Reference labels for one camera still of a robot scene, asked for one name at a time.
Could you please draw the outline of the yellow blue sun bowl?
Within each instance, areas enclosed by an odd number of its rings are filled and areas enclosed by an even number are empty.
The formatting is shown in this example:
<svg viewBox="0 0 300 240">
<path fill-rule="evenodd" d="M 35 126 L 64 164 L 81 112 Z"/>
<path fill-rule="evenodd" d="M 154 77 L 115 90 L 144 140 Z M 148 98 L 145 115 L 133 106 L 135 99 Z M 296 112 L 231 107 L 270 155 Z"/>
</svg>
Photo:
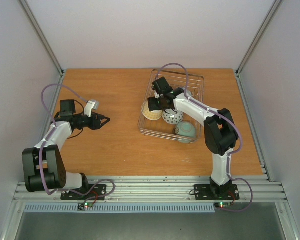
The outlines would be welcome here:
<svg viewBox="0 0 300 240">
<path fill-rule="evenodd" d="M 157 121 L 159 120 L 162 115 L 163 115 L 163 111 L 162 110 L 154 110 L 154 111 L 150 111 L 149 110 L 149 106 L 148 106 L 148 102 L 145 101 L 143 104 L 142 104 L 142 108 L 141 108 L 141 113 L 142 115 L 150 120 L 150 121 Z"/>
</svg>

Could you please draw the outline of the pink patterned bowl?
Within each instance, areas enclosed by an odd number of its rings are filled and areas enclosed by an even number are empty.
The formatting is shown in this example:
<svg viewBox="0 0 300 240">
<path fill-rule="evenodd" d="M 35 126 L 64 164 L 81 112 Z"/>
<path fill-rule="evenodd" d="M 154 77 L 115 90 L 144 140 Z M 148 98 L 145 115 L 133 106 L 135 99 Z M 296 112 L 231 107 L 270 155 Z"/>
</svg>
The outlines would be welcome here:
<svg viewBox="0 0 300 240">
<path fill-rule="evenodd" d="M 184 119 L 184 113 L 174 109 L 167 109 L 162 114 L 163 120 L 170 125 L 177 125 Z"/>
</svg>

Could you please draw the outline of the chrome wire dish rack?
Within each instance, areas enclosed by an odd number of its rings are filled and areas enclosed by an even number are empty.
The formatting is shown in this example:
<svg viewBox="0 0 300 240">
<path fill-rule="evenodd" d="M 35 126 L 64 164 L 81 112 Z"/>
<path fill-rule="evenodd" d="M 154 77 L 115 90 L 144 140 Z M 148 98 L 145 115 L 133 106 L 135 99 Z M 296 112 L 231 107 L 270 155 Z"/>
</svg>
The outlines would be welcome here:
<svg viewBox="0 0 300 240">
<path fill-rule="evenodd" d="M 164 77 L 173 89 L 185 87 L 186 82 L 188 82 L 187 89 L 191 91 L 192 97 L 200 102 L 203 101 L 205 80 L 203 76 L 189 74 L 189 79 L 186 79 L 185 73 L 169 70 L 162 70 L 158 76 Z M 196 136 L 191 141 L 191 143 L 194 143 L 201 138 L 203 126 L 187 114 L 184 113 L 183 115 L 183 122 L 189 122 L 195 127 Z M 138 128 L 143 135 L 174 141 L 178 141 L 181 138 L 181 136 L 176 135 L 174 132 L 176 125 L 166 123 L 162 117 L 155 121 L 148 120 L 142 113 L 138 120 Z"/>
</svg>

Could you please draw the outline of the celadon green flower bowl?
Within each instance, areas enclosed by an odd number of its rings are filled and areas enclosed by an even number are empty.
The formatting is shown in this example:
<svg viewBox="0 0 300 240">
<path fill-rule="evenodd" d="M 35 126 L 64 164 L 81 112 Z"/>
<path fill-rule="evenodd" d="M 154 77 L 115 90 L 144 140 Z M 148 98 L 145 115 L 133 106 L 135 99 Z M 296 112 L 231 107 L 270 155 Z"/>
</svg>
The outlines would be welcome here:
<svg viewBox="0 0 300 240">
<path fill-rule="evenodd" d="M 179 122 L 174 128 L 174 133 L 181 137 L 178 141 L 185 144 L 191 143 L 196 137 L 195 127 L 187 121 Z"/>
</svg>

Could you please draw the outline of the blue floral white bowl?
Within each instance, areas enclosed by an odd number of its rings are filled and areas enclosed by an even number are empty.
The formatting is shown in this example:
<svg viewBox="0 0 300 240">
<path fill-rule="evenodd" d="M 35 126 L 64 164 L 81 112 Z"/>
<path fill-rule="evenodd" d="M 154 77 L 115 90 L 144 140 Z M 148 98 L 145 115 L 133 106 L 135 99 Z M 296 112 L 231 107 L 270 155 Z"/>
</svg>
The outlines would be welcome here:
<svg viewBox="0 0 300 240">
<path fill-rule="evenodd" d="M 192 93 L 191 93 L 190 90 L 186 89 L 185 87 L 180 87 L 180 89 L 183 90 L 183 93 L 184 93 L 185 96 L 192 97 Z"/>
</svg>

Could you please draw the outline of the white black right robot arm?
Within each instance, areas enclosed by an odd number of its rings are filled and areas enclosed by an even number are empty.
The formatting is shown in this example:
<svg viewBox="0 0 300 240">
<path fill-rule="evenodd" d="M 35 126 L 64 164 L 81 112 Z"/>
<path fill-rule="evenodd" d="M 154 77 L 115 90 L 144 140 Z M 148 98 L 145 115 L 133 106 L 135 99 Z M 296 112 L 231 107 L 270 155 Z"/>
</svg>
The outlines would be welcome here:
<svg viewBox="0 0 300 240">
<path fill-rule="evenodd" d="M 212 153 L 213 161 L 209 188 L 215 199 L 224 197 L 233 184 L 230 163 L 232 154 L 236 152 L 236 143 L 241 137 L 230 111 L 205 105 L 192 97 L 186 86 L 173 89 L 165 77 L 152 82 L 151 88 L 154 96 L 147 100 L 151 112 L 183 112 L 203 126 L 205 144 Z"/>
</svg>

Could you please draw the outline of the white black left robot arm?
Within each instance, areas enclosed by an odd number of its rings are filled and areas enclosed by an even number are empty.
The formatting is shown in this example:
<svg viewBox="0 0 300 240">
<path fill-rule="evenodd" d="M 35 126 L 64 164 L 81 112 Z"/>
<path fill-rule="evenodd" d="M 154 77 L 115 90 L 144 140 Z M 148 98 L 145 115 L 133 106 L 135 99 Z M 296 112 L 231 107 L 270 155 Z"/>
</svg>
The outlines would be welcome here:
<svg viewBox="0 0 300 240">
<path fill-rule="evenodd" d="M 28 192 L 52 195 L 58 190 L 69 190 L 79 199 L 90 195 L 87 177 L 83 173 L 66 171 L 61 149 L 75 130 L 99 130 L 110 118 L 95 112 L 100 103 L 94 99 L 89 100 L 80 113 L 76 112 L 76 103 L 74 99 L 62 100 L 47 134 L 37 145 L 22 152 L 24 182 Z"/>
</svg>

